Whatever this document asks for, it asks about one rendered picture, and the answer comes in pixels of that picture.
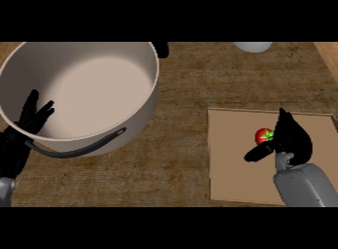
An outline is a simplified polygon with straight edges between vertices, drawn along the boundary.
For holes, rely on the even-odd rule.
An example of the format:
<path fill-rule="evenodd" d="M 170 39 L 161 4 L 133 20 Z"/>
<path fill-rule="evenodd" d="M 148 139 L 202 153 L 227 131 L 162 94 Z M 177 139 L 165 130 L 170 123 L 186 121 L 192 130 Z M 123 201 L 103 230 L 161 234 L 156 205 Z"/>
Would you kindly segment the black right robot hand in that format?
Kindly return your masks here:
<path fill-rule="evenodd" d="M 293 154 L 290 164 L 298 166 L 311 160 L 312 140 L 311 136 L 295 120 L 290 112 L 280 109 L 278 121 L 271 141 L 264 141 L 245 156 L 246 161 L 258 162 L 273 153 Z"/>

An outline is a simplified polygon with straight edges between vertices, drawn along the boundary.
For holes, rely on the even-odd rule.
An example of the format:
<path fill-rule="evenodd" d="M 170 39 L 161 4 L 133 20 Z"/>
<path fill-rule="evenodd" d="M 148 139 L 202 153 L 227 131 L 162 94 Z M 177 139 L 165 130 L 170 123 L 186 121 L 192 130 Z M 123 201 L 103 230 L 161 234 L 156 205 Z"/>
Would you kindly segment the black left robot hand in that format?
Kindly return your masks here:
<path fill-rule="evenodd" d="M 55 101 L 50 100 L 42 109 L 37 109 L 37 101 L 39 91 L 34 89 L 28 95 L 21 118 L 15 122 L 15 125 L 31 134 L 39 134 L 55 113 Z M 24 171 L 31 151 L 27 140 L 28 137 L 11 125 L 0 131 L 0 178 L 17 179 Z"/>

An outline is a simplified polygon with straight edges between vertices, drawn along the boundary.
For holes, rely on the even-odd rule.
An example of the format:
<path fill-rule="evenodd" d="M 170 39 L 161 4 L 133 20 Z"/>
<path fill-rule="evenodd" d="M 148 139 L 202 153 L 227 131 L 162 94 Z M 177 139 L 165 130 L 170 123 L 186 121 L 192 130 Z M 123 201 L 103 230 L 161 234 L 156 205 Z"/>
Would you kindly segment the red tomato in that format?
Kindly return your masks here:
<path fill-rule="evenodd" d="M 271 128 L 262 128 L 255 133 L 255 143 L 261 144 L 265 141 L 271 141 L 274 139 L 274 130 Z"/>

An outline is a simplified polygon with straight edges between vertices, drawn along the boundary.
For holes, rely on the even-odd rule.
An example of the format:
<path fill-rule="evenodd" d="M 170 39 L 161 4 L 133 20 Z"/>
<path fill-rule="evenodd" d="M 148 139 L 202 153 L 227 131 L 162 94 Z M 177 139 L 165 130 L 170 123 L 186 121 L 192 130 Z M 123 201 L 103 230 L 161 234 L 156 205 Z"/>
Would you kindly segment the tan flat tray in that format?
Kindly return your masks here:
<path fill-rule="evenodd" d="M 312 157 L 338 193 L 338 121 L 331 114 L 293 114 L 311 135 Z M 280 204 L 276 185 L 276 157 L 248 162 L 245 155 L 255 148 L 255 134 L 276 128 L 276 111 L 208 110 L 209 181 L 214 200 Z"/>

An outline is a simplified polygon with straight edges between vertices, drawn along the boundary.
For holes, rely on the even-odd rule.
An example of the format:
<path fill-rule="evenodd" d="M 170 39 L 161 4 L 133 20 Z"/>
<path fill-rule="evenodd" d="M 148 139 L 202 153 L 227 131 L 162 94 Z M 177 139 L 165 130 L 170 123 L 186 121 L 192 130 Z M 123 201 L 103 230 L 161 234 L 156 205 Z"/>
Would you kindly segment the brown woven placemat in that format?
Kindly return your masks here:
<path fill-rule="evenodd" d="M 117 151 L 89 158 L 28 157 L 12 204 L 49 206 L 252 206 L 214 200 L 208 110 L 331 114 L 338 84 L 309 42 L 277 42 L 262 53 L 230 42 L 178 42 L 161 61 L 149 123 Z"/>

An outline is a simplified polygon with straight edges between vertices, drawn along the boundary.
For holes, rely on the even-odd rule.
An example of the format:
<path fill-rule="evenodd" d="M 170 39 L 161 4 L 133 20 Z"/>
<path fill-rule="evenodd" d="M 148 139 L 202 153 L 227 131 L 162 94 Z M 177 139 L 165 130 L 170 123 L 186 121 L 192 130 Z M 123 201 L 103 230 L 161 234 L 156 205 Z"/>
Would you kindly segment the white round object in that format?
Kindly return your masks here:
<path fill-rule="evenodd" d="M 236 42 L 234 45 L 237 48 L 249 53 L 262 53 L 270 48 L 273 43 L 271 42 Z"/>

